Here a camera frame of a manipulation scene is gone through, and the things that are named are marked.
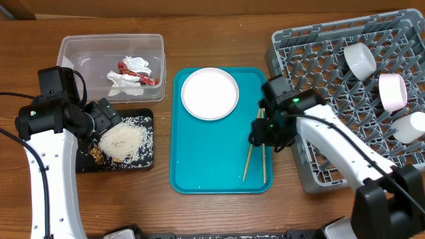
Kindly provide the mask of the wooden chopstick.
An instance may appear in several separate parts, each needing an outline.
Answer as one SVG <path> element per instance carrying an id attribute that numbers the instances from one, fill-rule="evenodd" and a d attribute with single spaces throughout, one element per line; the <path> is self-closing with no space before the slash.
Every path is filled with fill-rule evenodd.
<path id="1" fill-rule="evenodd" d="M 259 118 L 261 116 L 261 111 L 262 110 L 259 108 L 256 118 Z M 248 155 L 247 155 L 247 158 L 246 158 L 246 164 L 245 164 L 245 168 L 244 168 L 244 174 L 243 174 L 242 182 L 244 182 L 245 178 L 246 178 L 246 174 L 247 174 L 247 170 L 248 170 L 248 166 L 249 166 L 250 158 L 251 158 L 251 154 L 252 154 L 252 148 L 253 148 L 253 145 L 250 144 L 250 147 L 249 147 L 249 150 L 248 150 Z"/>
<path id="2" fill-rule="evenodd" d="M 260 111 L 260 117 L 264 119 L 264 109 Z M 262 144 L 262 171 L 263 171 L 263 183 L 266 183 L 266 146 Z"/>

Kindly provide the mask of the white tissue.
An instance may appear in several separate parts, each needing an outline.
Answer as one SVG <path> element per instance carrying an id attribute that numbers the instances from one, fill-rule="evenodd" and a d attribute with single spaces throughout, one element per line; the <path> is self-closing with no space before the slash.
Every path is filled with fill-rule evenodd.
<path id="1" fill-rule="evenodd" d="M 144 60 L 142 57 L 127 56 L 123 59 L 123 63 L 127 69 L 132 72 L 145 73 L 148 76 L 151 74 L 148 61 Z"/>
<path id="2" fill-rule="evenodd" d="M 109 96 L 116 96 L 120 93 L 125 93 L 132 96 L 140 96 L 144 93 L 143 89 L 140 88 L 139 77 L 131 76 L 129 74 L 117 74 L 114 71 L 110 71 L 107 74 L 107 78 L 113 82 L 112 89 L 109 91 Z M 119 90 L 118 88 L 123 87 L 137 87 L 137 89 L 125 89 Z"/>

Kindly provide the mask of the brown food scrap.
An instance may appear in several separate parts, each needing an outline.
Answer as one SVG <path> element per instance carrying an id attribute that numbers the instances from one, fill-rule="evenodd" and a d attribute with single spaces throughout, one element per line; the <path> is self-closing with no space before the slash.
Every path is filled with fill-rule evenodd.
<path id="1" fill-rule="evenodd" d="M 90 155 L 94 158 L 94 162 L 97 165 L 102 165 L 104 163 L 104 156 L 100 148 L 95 145 L 91 150 L 89 150 Z"/>

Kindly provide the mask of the white rice pile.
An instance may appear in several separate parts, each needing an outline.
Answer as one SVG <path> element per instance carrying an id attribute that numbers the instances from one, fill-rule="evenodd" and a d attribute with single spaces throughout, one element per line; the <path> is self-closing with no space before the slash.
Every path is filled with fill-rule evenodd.
<path id="1" fill-rule="evenodd" d="M 153 165 L 153 118 L 123 118 L 96 145 L 103 153 L 106 170 L 147 169 Z"/>

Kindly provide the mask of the red snack wrapper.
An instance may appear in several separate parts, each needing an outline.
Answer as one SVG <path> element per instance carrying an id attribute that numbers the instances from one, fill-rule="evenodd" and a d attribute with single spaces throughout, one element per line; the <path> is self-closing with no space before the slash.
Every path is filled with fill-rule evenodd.
<path id="1" fill-rule="evenodd" d="M 127 68 L 127 66 L 123 62 L 118 63 L 118 69 L 120 71 L 120 74 L 127 74 L 130 76 L 136 76 L 139 78 L 138 82 L 141 85 L 148 85 L 148 86 L 155 86 L 159 84 L 159 80 L 155 78 L 150 78 L 146 75 L 139 74 L 137 72 L 133 72 L 130 69 Z"/>

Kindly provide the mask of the white round plate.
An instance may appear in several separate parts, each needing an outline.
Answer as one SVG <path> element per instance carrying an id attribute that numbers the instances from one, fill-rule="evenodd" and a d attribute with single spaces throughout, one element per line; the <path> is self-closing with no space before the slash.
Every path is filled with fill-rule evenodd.
<path id="1" fill-rule="evenodd" d="M 214 121 L 225 118 L 237 106 L 239 87 L 228 72 L 201 68 L 190 74 L 181 88 L 184 108 L 194 117 Z"/>

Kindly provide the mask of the grey bowl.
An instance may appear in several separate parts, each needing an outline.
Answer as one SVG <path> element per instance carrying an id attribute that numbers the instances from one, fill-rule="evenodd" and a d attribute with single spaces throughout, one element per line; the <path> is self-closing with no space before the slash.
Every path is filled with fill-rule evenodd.
<path id="1" fill-rule="evenodd" d="M 377 70 L 376 60 L 371 50 L 359 42 L 343 49 L 345 60 L 354 76 L 363 81 Z"/>

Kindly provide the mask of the white bowl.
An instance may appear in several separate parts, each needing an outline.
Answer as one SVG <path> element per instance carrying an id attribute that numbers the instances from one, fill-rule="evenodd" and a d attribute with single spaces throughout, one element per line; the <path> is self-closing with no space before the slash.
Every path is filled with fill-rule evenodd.
<path id="1" fill-rule="evenodd" d="M 394 112 L 402 109 L 408 101 L 403 77 L 399 74 L 381 74 L 379 96 L 385 111 Z"/>

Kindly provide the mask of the white cup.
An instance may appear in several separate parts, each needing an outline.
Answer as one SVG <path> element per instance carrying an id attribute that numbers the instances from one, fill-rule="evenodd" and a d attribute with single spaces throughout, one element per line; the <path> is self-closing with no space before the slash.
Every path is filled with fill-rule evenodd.
<path id="1" fill-rule="evenodd" d="M 393 137 L 401 143 L 411 143 L 424 135 L 424 112 L 414 112 L 394 121 L 391 129 L 396 129 Z"/>

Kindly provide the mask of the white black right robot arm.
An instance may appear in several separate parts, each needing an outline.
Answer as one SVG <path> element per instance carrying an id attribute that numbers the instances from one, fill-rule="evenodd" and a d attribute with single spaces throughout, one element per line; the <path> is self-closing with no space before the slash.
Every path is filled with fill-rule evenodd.
<path id="1" fill-rule="evenodd" d="M 276 153 L 300 136 L 324 154 L 355 193 L 351 217 L 341 217 L 308 238 L 411 238 L 424 231 L 424 184 L 412 165 L 397 167 L 372 150 L 314 89 L 292 90 L 277 75 L 261 87 L 262 118 L 251 124 L 250 144 Z"/>

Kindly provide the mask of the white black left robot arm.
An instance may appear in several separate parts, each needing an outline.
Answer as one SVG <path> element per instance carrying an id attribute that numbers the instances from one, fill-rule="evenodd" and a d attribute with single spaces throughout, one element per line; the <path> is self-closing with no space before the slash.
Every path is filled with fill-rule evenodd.
<path id="1" fill-rule="evenodd" d="M 75 78 L 61 66 L 39 70 L 41 93 L 15 120 L 31 177 L 31 238 L 85 238 L 76 188 L 76 156 L 121 122 L 107 99 L 88 102 Z"/>

